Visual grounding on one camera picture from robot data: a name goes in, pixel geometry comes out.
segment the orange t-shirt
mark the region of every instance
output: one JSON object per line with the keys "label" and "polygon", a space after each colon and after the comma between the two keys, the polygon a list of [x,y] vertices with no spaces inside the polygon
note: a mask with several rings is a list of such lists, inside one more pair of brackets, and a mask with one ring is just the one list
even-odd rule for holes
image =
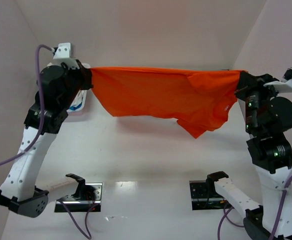
{"label": "orange t-shirt", "polygon": [[241,73],[150,67],[94,67],[91,71],[92,91],[112,116],[176,118],[194,138],[228,120]]}

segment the white wall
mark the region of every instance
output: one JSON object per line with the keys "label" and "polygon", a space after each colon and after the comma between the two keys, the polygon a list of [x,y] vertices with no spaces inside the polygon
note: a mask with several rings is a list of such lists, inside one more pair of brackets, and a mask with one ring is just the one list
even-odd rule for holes
{"label": "white wall", "polygon": [[[267,0],[233,68],[280,79],[292,67],[292,0]],[[292,101],[292,93],[284,97]],[[286,134],[292,145],[292,129]]]}
{"label": "white wall", "polygon": [[229,69],[266,0],[16,0],[41,43],[91,66]]}
{"label": "white wall", "polygon": [[[13,0],[0,0],[0,162],[16,154],[23,122],[34,101],[35,47],[38,45]],[[10,165],[0,167],[0,184]],[[8,211],[0,207],[0,239]]]}

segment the white backdrop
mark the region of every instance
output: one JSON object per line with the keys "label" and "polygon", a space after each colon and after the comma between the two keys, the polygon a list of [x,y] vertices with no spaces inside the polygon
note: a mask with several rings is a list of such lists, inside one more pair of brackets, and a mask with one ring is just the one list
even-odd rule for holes
{"label": "white backdrop", "polygon": [[[22,123],[36,90],[38,43],[73,42],[76,56],[91,66],[199,70],[233,66],[280,77],[292,66],[292,1],[267,0],[262,9],[265,1],[0,0],[0,144],[5,146],[5,151],[0,147],[0,160],[14,154],[20,143]],[[43,62],[50,60],[46,56]],[[238,105],[223,128],[195,140],[173,120],[116,119],[93,94],[87,100],[84,115],[63,125],[38,182],[56,180],[68,172],[89,182],[105,181],[103,212],[93,214],[90,222],[96,226],[96,239],[216,239],[222,214],[190,211],[187,183],[219,170],[260,201]],[[292,130],[287,138],[292,143]],[[8,168],[0,168],[0,182]],[[114,181],[130,182],[116,185]],[[140,210],[137,203],[158,204],[153,210]],[[53,214],[53,207],[48,206],[37,219],[10,213],[2,239],[81,239],[69,217]],[[0,235],[6,212],[0,208]],[[119,217],[105,223],[109,215]],[[83,214],[76,216],[83,223]],[[214,230],[207,232],[207,225]],[[247,237],[227,223],[223,229],[222,239]]]}

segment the mounting plate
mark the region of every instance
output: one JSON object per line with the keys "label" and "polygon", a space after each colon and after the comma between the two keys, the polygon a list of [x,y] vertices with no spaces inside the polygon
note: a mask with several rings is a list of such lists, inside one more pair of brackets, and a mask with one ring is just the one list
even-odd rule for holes
{"label": "mounting plate", "polygon": [[209,193],[205,180],[189,181],[189,188],[192,210],[223,209],[227,203],[221,195]]}
{"label": "mounting plate", "polygon": [[[103,183],[92,183],[86,182],[85,185],[92,186],[95,188],[95,204],[98,204],[92,212],[100,212],[101,211],[101,201],[102,201],[102,190]],[[75,199],[71,195],[67,195],[61,198],[62,202],[66,204],[71,212],[87,212],[88,209],[92,206],[93,201],[87,200],[87,198]],[[55,204],[55,213],[65,213],[66,210],[60,202],[56,202]]]}

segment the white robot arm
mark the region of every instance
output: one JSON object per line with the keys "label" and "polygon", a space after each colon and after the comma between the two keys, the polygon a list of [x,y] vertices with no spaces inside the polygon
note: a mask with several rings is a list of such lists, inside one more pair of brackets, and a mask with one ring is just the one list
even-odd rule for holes
{"label": "white robot arm", "polygon": [[261,183],[262,205],[240,191],[224,172],[207,176],[207,185],[223,196],[243,218],[253,240],[268,240],[287,191],[274,237],[292,239],[292,192],[285,186],[292,175],[292,148],[283,132],[292,128],[292,102],[279,93],[292,93],[292,68],[283,79],[242,72],[235,95],[245,101],[247,141]]}
{"label": "white robot arm", "polygon": [[45,155],[68,116],[67,109],[80,90],[93,87],[91,70],[84,68],[79,60],[73,58],[72,44],[60,43],[54,48],[53,54],[55,65],[40,72],[45,105],[41,135],[25,151],[39,130],[41,110],[37,93],[35,103],[28,110],[24,122],[23,138],[18,152],[24,154],[15,160],[0,186],[0,205],[31,218],[39,216],[49,202],[69,194],[73,194],[75,198],[80,197],[83,191],[88,191],[85,180],[74,174],[67,174],[61,180],[46,186],[36,186]]}

